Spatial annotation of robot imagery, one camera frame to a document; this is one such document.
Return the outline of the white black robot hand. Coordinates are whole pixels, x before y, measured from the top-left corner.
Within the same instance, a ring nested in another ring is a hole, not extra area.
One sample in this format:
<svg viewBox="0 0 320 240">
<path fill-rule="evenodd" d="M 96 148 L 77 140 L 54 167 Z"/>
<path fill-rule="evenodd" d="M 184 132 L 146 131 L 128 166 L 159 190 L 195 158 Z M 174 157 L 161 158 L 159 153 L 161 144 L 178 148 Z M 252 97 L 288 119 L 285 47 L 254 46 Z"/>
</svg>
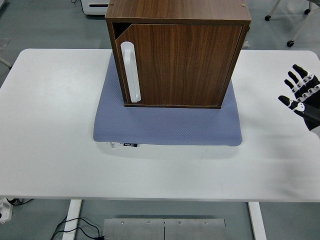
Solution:
<svg viewBox="0 0 320 240">
<path fill-rule="evenodd" d="M 295 99 L 281 95 L 278 99 L 296 115 L 303 118 L 309 131 L 320 135 L 320 80 L 316 75 L 294 64 L 292 68 L 300 77 L 289 71 L 291 80 L 284 83 L 290 88 Z"/>
</svg>

